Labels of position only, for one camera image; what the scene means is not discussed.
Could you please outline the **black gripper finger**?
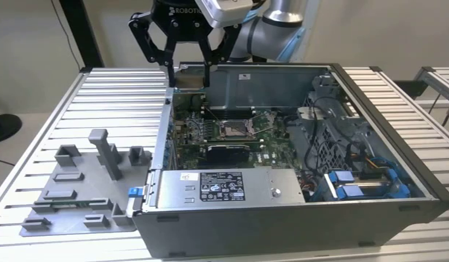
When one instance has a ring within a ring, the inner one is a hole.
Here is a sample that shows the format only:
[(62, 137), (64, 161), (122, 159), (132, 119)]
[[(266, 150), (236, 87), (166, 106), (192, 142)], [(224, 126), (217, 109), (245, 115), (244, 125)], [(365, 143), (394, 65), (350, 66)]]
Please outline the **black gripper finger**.
[(224, 27), (224, 36), (220, 44), (216, 49), (210, 49), (208, 35), (212, 31), (212, 27), (209, 25), (198, 24), (196, 28), (196, 40), (200, 46), (200, 50), (204, 58), (204, 78), (202, 78), (202, 87), (209, 87), (209, 74), (210, 74), (210, 66), (216, 66), (220, 62), (226, 62), (229, 59), (234, 43), (238, 38), (238, 34), (241, 31), (241, 24), (230, 25)]
[(174, 87), (176, 78), (173, 69), (173, 54), (176, 50), (176, 39), (173, 36), (169, 36), (168, 33), (174, 33), (176, 27), (170, 27), (170, 31), (166, 33), (164, 50), (160, 50), (153, 43), (148, 32), (152, 22), (153, 20), (149, 12), (133, 13), (128, 26), (148, 62), (157, 63), (162, 67), (162, 71), (168, 75), (168, 86)]

